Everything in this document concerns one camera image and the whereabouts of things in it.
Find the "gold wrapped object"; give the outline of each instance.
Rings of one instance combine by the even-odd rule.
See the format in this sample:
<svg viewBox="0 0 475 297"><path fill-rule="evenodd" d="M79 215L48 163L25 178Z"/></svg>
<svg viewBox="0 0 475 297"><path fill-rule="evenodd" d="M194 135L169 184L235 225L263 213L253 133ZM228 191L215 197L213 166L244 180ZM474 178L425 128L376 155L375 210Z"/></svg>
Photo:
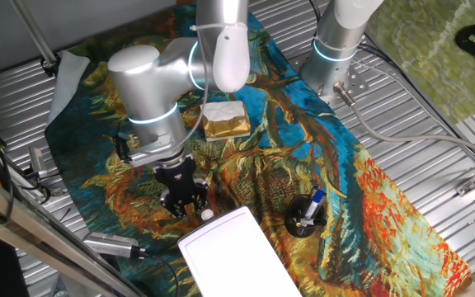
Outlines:
<svg viewBox="0 0 475 297"><path fill-rule="evenodd" d="M241 101L206 103L203 127L206 141L249 136L251 123L247 109Z"/></svg>

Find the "gray cable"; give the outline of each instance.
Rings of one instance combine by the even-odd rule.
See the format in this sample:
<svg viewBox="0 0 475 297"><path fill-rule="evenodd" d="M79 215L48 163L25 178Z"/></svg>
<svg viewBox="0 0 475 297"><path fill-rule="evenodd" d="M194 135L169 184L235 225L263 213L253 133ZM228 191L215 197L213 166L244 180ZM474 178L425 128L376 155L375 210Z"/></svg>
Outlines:
<svg viewBox="0 0 475 297"><path fill-rule="evenodd" d="M418 135L418 136L412 136L412 137L389 137L389 136L384 136L382 134L379 134L377 131L371 129L369 127L368 123L364 120L362 115L360 114L359 108L354 104L351 106L351 109L355 113L355 116L359 119L360 123L368 130L368 133L371 134L373 137L377 139L381 139L384 141L390 141L390 142L409 142L409 141L421 141L421 140L427 140L427 139L438 139L438 140L446 140L450 141L456 144L461 144L464 145L470 149L472 149L475 152L475 144L471 144L466 140L455 138L452 136L446 136L446 135Z"/></svg>

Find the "blue marker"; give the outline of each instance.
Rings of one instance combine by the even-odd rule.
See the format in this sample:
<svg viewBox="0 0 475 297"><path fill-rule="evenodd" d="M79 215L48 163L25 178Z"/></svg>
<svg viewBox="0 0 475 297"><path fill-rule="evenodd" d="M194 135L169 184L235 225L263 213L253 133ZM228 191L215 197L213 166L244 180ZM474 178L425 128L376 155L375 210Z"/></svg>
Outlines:
<svg viewBox="0 0 475 297"><path fill-rule="evenodd" d="M305 219L312 219L317 214L318 210L320 210L320 206L322 206L322 198L323 198L323 191L316 189L315 191L311 192L311 204L307 208L305 212Z"/></svg>

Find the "silver cylinder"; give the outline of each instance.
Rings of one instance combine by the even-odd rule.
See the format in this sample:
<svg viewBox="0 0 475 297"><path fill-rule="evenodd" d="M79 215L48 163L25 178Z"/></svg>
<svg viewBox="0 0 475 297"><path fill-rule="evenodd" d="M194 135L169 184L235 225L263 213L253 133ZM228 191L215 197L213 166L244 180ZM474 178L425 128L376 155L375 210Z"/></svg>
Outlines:
<svg viewBox="0 0 475 297"><path fill-rule="evenodd" d="M195 42L174 40L162 55L152 46L137 45L110 58L111 78L143 146L165 148L185 137L176 99L194 87L188 57Z"/></svg>
<svg viewBox="0 0 475 297"><path fill-rule="evenodd" d="M334 8L335 0L331 0L318 24L311 55L300 71L303 81L324 101L335 96L335 83L347 79L351 58L367 24L347 29L338 23Z"/></svg>
<svg viewBox="0 0 475 297"><path fill-rule="evenodd" d="M197 26L210 24L247 24L248 0L198 0ZM215 45L223 27L202 29L197 32L203 42L207 64L214 61Z"/></svg>

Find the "blue led ring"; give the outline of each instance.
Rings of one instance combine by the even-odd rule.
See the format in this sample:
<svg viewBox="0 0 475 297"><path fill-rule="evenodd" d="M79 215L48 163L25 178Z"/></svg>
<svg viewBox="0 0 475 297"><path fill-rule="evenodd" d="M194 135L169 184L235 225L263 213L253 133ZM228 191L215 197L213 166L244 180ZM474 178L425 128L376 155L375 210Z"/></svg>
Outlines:
<svg viewBox="0 0 475 297"><path fill-rule="evenodd" d="M175 110L177 109L177 103L175 103L175 105L171 108L171 110L167 113L165 113L164 115L160 115L156 118L152 118L152 119L149 119L149 120L133 120L132 118L129 118L129 121L132 122L133 124L137 124L137 125L144 125L144 124L151 124L151 123L155 123L155 122L158 122L160 120L164 120L166 119L168 116L170 116L173 112L175 112Z"/></svg>

